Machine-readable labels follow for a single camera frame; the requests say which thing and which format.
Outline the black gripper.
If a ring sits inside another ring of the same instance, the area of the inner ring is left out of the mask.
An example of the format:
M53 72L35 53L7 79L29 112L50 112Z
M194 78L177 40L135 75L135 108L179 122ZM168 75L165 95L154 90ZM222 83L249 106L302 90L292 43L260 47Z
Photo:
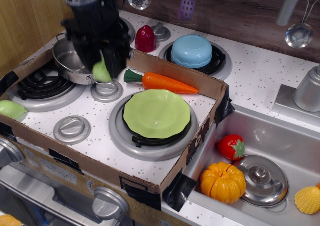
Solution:
M122 24L117 0L65 0L74 17L62 20L67 37L84 66L92 71L101 53L111 78L117 78L135 56L128 27Z

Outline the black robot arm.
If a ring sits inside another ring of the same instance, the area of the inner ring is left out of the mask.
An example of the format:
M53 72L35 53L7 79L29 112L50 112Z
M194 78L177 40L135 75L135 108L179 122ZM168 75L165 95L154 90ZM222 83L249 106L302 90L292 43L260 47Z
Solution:
M64 19L67 37L82 63L98 81L110 81L133 56L129 27L120 18L117 0L65 0L74 17Z

